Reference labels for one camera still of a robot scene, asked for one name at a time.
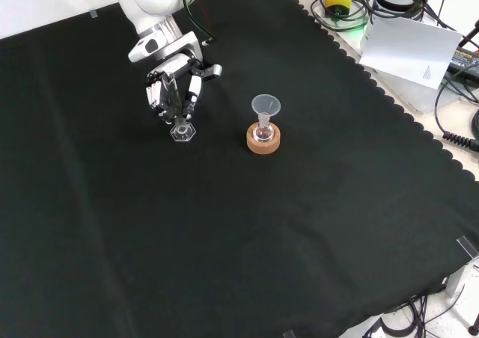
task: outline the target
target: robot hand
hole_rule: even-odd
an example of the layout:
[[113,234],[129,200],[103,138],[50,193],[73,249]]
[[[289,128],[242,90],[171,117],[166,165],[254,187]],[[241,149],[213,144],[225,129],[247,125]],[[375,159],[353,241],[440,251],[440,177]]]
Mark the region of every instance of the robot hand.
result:
[[[129,54],[131,62],[149,56],[160,64],[147,76],[150,107],[167,123],[175,141],[188,141],[195,134],[191,123],[202,81],[217,78],[220,65],[205,67],[198,38],[190,31],[183,35],[171,16],[191,0],[118,0],[126,16],[135,25],[140,40]],[[176,80],[191,74],[186,97],[180,98]]]
[[[185,73],[191,75],[186,96],[182,99],[176,79]],[[171,135],[175,141],[189,141],[195,129],[187,120],[191,120],[195,105],[201,92],[203,81],[217,78],[222,73],[220,65],[205,68],[193,55],[176,54],[161,63],[147,76],[147,97],[150,107],[166,123],[175,123]]]

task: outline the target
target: white wall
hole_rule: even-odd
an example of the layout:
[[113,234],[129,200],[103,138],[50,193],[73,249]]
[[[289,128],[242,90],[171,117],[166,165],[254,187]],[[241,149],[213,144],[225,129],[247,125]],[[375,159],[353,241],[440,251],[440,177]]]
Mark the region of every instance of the white wall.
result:
[[0,0],[0,38],[66,19],[117,0]]

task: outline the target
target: black tablecloth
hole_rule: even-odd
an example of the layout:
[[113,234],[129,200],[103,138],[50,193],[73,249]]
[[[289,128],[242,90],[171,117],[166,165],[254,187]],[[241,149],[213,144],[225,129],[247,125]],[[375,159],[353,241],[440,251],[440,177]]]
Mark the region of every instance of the black tablecloth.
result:
[[[187,144],[118,6],[0,42],[6,337],[332,338],[479,243],[472,175],[297,3],[201,1],[224,75]],[[259,93],[282,104],[271,156],[245,145]]]

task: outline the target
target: wooden base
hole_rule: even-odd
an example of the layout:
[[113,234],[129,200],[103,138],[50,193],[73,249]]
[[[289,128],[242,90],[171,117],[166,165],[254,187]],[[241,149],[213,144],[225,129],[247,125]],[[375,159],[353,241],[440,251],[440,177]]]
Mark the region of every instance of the wooden base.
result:
[[251,125],[246,133],[246,143],[251,151],[257,153],[258,155],[268,155],[270,153],[274,153],[281,141],[281,131],[279,131],[278,127],[274,123],[269,123],[273,129],[275,130],[275,137],[268,142],[258,142],[253,137],[253,128],[257,125],[254,123]]

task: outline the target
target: white paper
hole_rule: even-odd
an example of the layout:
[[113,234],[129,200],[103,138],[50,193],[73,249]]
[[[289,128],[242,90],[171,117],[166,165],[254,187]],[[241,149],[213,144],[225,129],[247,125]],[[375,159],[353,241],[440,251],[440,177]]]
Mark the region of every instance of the white paper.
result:
[[410,19],[376,17],[359,63],[437,89],[461,37]]

